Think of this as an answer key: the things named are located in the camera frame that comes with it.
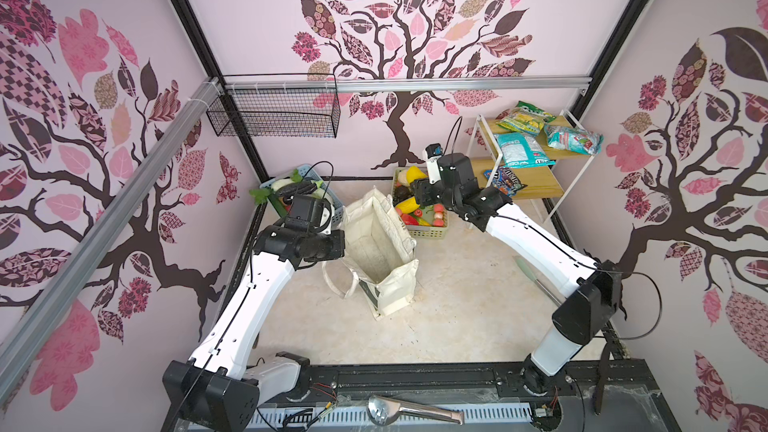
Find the cream canvas grocery bag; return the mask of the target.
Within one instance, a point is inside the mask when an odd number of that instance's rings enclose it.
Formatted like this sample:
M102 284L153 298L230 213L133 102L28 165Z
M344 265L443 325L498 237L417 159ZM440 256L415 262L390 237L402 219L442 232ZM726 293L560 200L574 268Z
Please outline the cream canvas grocery bag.
M329 289L342 299L362 290L377 320L409 306L417 283L417 242L391 197L372 188L344 209L340 231L345 240L340 262L351 274L351 283L345 290L337 287L323 262L321 270Z

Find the green plastic fruit basket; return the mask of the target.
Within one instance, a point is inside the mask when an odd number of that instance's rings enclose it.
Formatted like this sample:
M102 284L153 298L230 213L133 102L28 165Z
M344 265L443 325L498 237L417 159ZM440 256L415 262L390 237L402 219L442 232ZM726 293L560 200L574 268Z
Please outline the green plastic fruit basket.
M414 197L413 183L405 184L405 171L408 168L397 168L393 174L391 201L394 207ZM419 209L411 214L401 214L396 208L395 211L410 235L415 238L443 239L447 234L448 219L445 208L441 205L419 205Z

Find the dark purple eggplant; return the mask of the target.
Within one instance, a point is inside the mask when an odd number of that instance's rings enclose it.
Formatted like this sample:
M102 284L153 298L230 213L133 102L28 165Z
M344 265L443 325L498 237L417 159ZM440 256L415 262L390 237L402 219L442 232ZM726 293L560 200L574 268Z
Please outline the dark purple eggplant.
M301 180L299 182L291 181L275 191L275 194L281 198L288 198L301 195L311 195L317 189L313 181Z

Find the white teal red snack bag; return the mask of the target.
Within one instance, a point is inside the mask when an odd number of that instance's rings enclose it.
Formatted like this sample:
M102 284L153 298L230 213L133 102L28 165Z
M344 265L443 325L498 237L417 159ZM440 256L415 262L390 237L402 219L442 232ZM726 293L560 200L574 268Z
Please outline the white teal red snack bag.
M546 125L543 131L550 148L582 155L597 155L604 140L603 135L596 132L552 124Z

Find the blue plastic vegetable basket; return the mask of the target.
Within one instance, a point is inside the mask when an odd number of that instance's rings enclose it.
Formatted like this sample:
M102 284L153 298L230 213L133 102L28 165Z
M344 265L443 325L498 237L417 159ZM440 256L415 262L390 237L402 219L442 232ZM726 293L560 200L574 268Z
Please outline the blue plastic vegetable basket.
M279 217L288 215L296 196L325 200L331 205L331 227L336 228L342 222L344 205L331 190L331 180L323 180L315 168L315 165L300 165L261 184L250 194L257 205L270 204Z

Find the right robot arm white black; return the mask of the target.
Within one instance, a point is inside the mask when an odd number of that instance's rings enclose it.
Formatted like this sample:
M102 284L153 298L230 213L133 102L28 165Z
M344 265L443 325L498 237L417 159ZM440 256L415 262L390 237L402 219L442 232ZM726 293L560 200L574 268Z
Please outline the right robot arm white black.
M442 205L506 244L564 297L552 314L552 326L522 366L525 390L546 395L564 366L619 309L622 274L560 241L496 187L480 187L464 154L446 154L440 145L431 144L423 156L427 176L412 181L416 203Z

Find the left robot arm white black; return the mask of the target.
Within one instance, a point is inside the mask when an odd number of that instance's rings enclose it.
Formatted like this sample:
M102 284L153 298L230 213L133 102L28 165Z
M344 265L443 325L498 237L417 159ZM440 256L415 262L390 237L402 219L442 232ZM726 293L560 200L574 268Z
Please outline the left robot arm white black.
M306 358L281 353L254 367L248 378L248 357L300 266L343 257L344 233L333 229L333 212L326 198L299 195L287 216L257 234L243 277L209 334L186 361L173 361L164 372L170 407L162 430L174 431L186 421L213 431L243 431L261 404L296 388Z

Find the M&M candy bag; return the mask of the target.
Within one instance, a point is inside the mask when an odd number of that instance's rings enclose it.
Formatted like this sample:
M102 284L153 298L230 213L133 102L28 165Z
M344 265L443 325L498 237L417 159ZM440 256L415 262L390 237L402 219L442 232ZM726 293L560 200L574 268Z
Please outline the M&M candy bag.
M512 169L500 167L494 174L491 172L491 169L483 171L487 184L509 197L514 197L527 187Z

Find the yellow green snack bag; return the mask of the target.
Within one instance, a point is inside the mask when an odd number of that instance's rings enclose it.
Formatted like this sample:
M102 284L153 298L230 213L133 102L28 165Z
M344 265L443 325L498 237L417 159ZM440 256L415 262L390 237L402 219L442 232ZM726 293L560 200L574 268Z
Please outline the yellow green snack bag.
M524 101L505 111L498 119L498 126L511 131L537 136L544 127L553 122L556 116Z

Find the yellow lemon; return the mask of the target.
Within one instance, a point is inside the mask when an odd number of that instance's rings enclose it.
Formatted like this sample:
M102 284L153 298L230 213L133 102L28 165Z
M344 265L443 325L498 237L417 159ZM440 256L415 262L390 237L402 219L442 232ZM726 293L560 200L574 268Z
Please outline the yellow lemon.
M405 184L411 185L419 180L429 179L428 175L420 168L412 166L405 171Z

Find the green lettuce leaf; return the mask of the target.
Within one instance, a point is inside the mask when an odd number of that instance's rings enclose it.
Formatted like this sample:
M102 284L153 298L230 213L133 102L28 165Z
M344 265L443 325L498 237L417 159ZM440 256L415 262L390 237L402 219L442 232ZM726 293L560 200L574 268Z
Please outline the green lettuce leaf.
M270 197L273 195L273 190L270 187L254 188L249 190L249 195L253 199L254 203L259 206L270 201Z

